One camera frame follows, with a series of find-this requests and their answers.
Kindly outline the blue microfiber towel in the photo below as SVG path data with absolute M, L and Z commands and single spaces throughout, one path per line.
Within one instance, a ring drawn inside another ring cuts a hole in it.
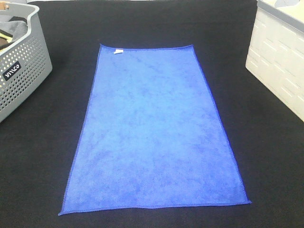
M 101 45 L 60 214 L 249 203 L 194 47 Z

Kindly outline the white plastic storage crate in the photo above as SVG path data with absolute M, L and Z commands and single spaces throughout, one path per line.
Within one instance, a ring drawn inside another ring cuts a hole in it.
M 246 68 L 304 118 L 304 2 L 259 0 Z

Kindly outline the grey perforated plastic basket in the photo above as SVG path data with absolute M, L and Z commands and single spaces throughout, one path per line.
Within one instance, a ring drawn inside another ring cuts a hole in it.
M 1 1 L 1 15 L 27 20 L 27 33 L 0 53 L 0 119 L 19 107 L 52 71 L 39 7 Z

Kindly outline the grey cloth in basket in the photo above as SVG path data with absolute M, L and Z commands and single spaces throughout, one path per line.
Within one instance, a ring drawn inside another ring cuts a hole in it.
M 12 42 L 17 41 L 28 31 L 28 25 L 25 18 L 14 16 L 9 21 L 0 23 L 0 30 L 5 34 L 12 35 Z

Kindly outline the yellow black cloth in basket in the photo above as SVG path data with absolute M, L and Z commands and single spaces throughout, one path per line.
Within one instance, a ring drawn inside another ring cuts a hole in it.
M 8 43 L 11 43 L 13 39 L 13 35 L 4 31 L 4 30 L 0 30 L 0 44 L 1 45 L 5 45 Z

